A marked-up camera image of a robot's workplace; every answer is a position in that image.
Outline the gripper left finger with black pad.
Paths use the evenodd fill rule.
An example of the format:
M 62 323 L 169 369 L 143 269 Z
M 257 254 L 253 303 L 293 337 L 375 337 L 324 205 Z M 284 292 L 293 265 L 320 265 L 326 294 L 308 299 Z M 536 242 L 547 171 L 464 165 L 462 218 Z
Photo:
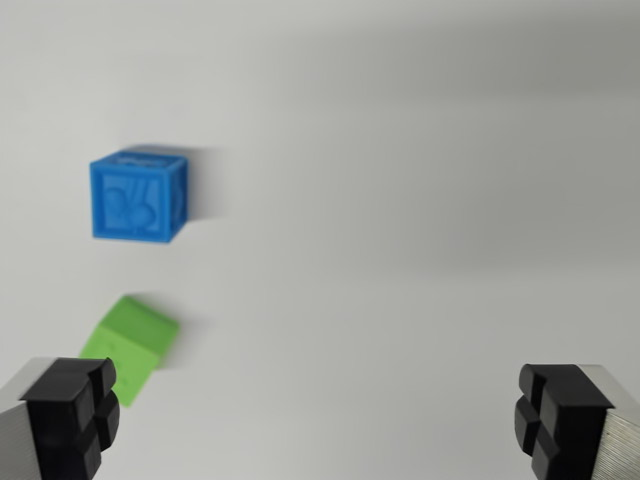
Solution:
M 116 369 L 106 359 L 29 360 L 1 387 L 1 477 L 95 477 L 117 435 Z

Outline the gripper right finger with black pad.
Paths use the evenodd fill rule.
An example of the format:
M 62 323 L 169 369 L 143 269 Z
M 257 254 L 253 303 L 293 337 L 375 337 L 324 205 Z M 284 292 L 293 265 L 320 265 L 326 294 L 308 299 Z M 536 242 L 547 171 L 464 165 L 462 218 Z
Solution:
M 526 364 L 514 411 L 543 480 L 639 478 L 639 401 L 601 365 Z

